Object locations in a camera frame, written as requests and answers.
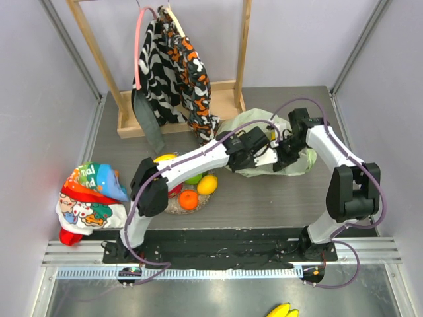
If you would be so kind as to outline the black white zebra garment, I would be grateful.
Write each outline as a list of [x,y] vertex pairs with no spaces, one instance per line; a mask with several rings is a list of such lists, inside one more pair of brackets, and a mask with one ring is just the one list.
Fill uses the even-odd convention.
[[165,41],[159,19],[153,19],[139,40],[139,79],[141,89],[133,80],[131,104],[135,118],[155,153],[165,148],[161,128],[168,124],[186,123],[179,110],[181,94],[174,68],[165,53]]

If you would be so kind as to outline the yellow fake lemon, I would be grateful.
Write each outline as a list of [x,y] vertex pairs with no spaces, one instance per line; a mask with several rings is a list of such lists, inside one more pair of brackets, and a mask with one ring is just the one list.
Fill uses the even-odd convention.
[[200,195],[210,195],[214,193],[217,187],[218,187],[217,177],[214,175],[206,175],[198,182],[197,192]]

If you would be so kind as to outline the orange grey camouflage garment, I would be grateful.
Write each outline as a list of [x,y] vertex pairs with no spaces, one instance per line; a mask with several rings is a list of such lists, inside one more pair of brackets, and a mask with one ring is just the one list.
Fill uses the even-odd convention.
[[170,16],[159,7],[159,22],[165,41],[165,53],[174,68],[182,106],[188,110],[187,125],[200,145],[215,138],[220,118],[210,111],[212,87],[198,52],[186,36],[182,38]]

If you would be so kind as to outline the red fake dragon fruit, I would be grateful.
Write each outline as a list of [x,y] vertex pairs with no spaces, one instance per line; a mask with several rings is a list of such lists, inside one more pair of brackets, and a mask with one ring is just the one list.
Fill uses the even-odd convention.
[[183,184],[179,184],[179,185],[175,186],[173,189],[171,189],[168,192],[168,198],[172,199],[172,198],[176,197],[182,191],[182,189],[183,189]]

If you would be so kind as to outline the yellow fake banana bunch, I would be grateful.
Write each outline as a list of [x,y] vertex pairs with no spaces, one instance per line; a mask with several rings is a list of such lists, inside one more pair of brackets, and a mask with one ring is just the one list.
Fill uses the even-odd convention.
[[176,153],[168,153],[168,154],[163,154],[160,155],[156,158],[153,159],[154,163],[158,163],[161,161],[166,161],[166,160],[171,160],[171,159],[175,159],[178,155]]

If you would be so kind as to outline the green fake lime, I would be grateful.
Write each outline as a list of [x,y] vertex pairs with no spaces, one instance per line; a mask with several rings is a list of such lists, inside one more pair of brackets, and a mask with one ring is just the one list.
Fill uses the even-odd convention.
[[186,184],[195,185],[202,179],[202,174],[193,176],[185,181]]

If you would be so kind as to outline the pink clothes hanger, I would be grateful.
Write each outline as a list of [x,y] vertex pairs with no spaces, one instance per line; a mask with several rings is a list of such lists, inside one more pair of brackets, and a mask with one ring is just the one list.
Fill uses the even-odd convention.
[[135,79],[136,90],[141,89],[141,81],[139,79],[139,40],[140,40],[141,25],[143,22],[143,17],[147,11],[149,11],[152,14],[154,19],[157,18],[157,13],[153,7],[144,6],[139,10],[139,15],[137,18],[137,24],[135,28],[135,39],[134,39],[134,79]]

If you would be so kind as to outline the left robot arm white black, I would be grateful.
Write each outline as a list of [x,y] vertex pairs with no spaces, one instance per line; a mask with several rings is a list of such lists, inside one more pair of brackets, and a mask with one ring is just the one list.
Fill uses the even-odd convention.
[[164,162],[141,161],[130,184],[130,211],[115,242],[104,241],[106,264],[135,262],[154,265],[141,257],[141,246],[152,218],[169,204],[168,192],[188,179],[209,170],[228,166],[233,172],[277,161],[274,150],[278,131],[270,137],[263,129],[245,126],[224,131],[196,150]]

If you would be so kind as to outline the wooden clothes hanger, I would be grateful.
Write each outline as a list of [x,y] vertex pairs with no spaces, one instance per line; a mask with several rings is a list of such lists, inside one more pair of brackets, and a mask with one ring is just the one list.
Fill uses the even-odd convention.
[[179,23],[179,21],[178,21],[177,17],[176,17],[176,15],[175,15],[175,14],[173,13],[173,11],[171,10],[170,6],[169,6],[169,5],[167,5],[167,6],[163,7],[163,8],[162,8],[162,10],[163,10],[164,12],[166,12],[166,14],[168,14],[168,15],[170,16],[171,20],[174,22],[174,26],[175,26],[175,28],[177,29],[177,31],[178,31],[178,33],[179,33],[179,35],[180,35],[182,38],[185,38],[185,37],[186,37],[186,35],[185,35],[185,33],[184,33],[184,31],[183,31],[183,29],[182,29],[182,27],[181,27],[181,25],[180,25],[180,23]]

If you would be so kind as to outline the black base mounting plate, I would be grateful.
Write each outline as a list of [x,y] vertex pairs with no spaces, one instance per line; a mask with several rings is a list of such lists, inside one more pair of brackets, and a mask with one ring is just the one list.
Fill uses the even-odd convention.
[[148,230],[132,252],[102,242],[106,264],[169,265],[178,270],[285,269],[295,262],[335,262],[334,243],[312,245],[300,228]]

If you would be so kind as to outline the colourful cartoon print cloth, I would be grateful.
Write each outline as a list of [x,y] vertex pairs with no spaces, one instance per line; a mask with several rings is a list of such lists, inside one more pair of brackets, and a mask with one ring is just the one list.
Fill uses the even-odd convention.
[[129,198],[118,177],[109,164],[97,162],[86,162],[71,173],[56,204],[62,244],[72,246],[96,230],[124,226]]

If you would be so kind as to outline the orange fake orange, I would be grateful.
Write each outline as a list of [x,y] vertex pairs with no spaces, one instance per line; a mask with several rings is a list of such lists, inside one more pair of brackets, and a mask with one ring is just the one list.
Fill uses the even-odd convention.
[[193,210],[199,204],[199,195],[194,190],[184,190],[178,197],[179,205],[185,210]]

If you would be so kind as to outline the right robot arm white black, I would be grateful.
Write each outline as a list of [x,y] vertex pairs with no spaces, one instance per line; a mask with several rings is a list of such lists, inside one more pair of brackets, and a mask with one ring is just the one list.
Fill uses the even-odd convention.
[[297,162],[306,148],[315,150],[332,171],[325,212],[299,236],[299,255],[312,261],[329,248],[337,234],[379,211],[381,171],[377,164],[354,155],[323,118],[310,117],[306,108],[292,110],[288,118],[291,130],[279,140],[273,171]]

